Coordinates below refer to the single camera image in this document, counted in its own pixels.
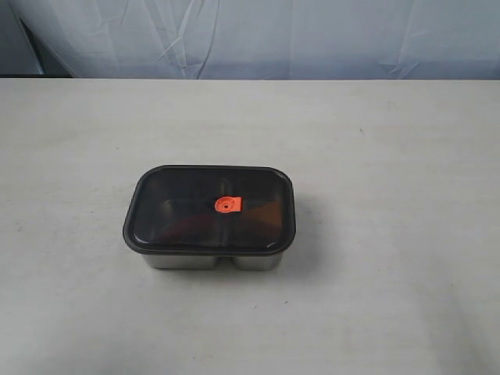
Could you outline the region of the yellow toy cheese wedge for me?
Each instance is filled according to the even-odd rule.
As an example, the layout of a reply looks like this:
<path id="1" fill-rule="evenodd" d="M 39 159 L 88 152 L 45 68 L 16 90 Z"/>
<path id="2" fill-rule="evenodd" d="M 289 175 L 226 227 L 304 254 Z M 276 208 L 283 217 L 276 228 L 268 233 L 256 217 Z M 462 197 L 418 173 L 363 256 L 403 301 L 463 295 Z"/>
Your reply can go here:
<path id="1" fill-rule="evenodd" d="M 282 205 L 277 202 L 270 202 L 251 209 L 244 210 L 244 216 L 254 220 L 264 227 L 273 230 L 281 230 L 282 224 Z"/>

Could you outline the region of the transparent lid orange seal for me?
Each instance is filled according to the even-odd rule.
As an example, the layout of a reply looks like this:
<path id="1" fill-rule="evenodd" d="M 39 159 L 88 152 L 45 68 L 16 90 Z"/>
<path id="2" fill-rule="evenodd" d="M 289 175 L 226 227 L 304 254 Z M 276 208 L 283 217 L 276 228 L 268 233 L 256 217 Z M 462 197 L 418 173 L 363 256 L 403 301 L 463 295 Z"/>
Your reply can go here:
<path id="1" fill-rule="evenodd" d="M 273 230 L 244 216 L 245 209 L 277 201 L 282 228 Z M 205 243 L 159 239 L 162 229 L 190 216 L 210 216 L 219 232 Z M 296 233 L 293 184 L 265 166 L 165 165 L 137 182 L 123 224 L 127 246 L 141 255 L 275 255 Z"/>

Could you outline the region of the steel two-compartment lunch box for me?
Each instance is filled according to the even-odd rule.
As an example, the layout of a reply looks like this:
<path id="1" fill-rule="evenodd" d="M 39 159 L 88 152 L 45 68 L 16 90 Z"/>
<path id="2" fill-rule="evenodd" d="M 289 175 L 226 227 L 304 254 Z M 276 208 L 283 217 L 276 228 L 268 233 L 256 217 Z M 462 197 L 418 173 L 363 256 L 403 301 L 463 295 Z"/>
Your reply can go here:
<path id="1" fill-rule="evenodd" d="M 143 255 L 150 267 L 159 270 L 211 270 L 220 260 L 230 260 L 239 270 L 267 271 L 275 268 L 283 253 L 275 255 L 218 256 L 218 255 Z"/>

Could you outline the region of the red toy sausage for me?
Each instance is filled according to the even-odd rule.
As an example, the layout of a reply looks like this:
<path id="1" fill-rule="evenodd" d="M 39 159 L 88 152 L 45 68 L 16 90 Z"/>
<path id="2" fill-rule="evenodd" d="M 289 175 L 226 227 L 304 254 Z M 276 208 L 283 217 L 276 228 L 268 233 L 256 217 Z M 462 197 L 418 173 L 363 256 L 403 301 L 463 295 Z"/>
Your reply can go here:
<path id="1" fill-rule="evenodd" d="M 218 234 L 218 224 L 210 216 L 190 216 L 162 229 L 159 239 L 173 243 L 205 243 Z"/>

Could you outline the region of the white backdrop cloth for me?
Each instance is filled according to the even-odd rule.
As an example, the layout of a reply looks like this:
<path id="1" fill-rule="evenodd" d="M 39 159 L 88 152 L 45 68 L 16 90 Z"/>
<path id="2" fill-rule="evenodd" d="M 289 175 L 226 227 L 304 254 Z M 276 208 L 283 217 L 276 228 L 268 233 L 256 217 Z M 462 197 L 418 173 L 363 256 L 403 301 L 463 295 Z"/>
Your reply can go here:
<path id="1" fill-rule="evenodd" d="M 492 79 L 496 1 L 4 1 L 5 75 Z"/>

